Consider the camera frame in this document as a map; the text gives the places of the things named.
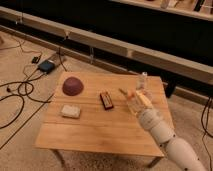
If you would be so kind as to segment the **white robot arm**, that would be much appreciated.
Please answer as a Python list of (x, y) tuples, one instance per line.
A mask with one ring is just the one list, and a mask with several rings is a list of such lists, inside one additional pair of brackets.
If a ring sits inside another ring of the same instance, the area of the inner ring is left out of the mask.
[(140, 126), (152, 136), (167, 158), (182, 171), (207, 171), (192, 146), (175, 133), (150, 100), (140, 91), (136, 91), (135, 96), (142, 107), (137, 112)]

